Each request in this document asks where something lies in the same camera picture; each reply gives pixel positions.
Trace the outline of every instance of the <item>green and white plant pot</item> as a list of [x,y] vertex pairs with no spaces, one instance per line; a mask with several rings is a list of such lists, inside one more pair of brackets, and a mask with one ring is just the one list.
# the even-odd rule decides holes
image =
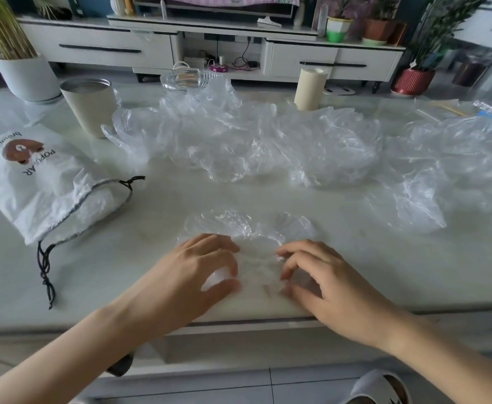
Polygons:
[[329,17],[326,22],[326,37],[330,42],[342,42],[353,20]]

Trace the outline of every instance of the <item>person's left hand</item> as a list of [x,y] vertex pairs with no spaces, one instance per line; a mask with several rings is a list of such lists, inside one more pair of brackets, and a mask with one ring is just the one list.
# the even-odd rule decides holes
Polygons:
[[239,251],[230,237],[201,234],[165,255],[140,280],[111,303],[126,315],[138,343],[163,336],[189,324],[241,284],[226,279],[201,291],[207,278],[219,268],[238,274],[233,253]]

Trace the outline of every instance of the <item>cabinet drawer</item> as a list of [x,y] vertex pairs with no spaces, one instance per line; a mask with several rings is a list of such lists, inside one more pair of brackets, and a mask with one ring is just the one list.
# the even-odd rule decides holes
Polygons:
[[171,69],[168,34],[22,24],[35,49],[51,62]]
[[458,27],[455,38],[492,48],[492,11],[478,10]]
[[[326,68],[329,72],[332,70],[337,53],[338,48],[275,42],[272,50],[270,75],[298,79],[300,69],[307,67]],[[301,62],[315,62],[315,65],[305,65]]]
[[330,79],[385,81],[395,68],[400,51],[383,49],[338,48]]

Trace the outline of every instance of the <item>hand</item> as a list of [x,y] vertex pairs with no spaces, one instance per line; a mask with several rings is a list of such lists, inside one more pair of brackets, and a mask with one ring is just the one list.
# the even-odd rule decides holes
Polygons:
[[233,253],[239,251],[230,237],[201,234],[165,255],[112,305],[126,313],[138,334],[138,344],[186,326],[232,292],[239,291],[236,279],[226,279],[207,291],[201,287],[219,268],[238,274]]
[[290,279],[297,268],[307,271],[319,284],[323,298],[289,283],[284,293],[313,313],[317,319],[342,336],[362,344],[390,349],[398,325],[407,313],[398,308],[334,249],[323,242],[290,242],[276,250],[290,256],[282,279]]

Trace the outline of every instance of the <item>cabinet leg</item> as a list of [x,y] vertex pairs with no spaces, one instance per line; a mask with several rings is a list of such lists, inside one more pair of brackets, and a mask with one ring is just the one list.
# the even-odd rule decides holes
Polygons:
[[376,94],[377,91],[379,90],[379,87],[381,86],[381,83],[380,81],[376,81],[374,84],[373,84],[373,87],[372,87],[372,94]]

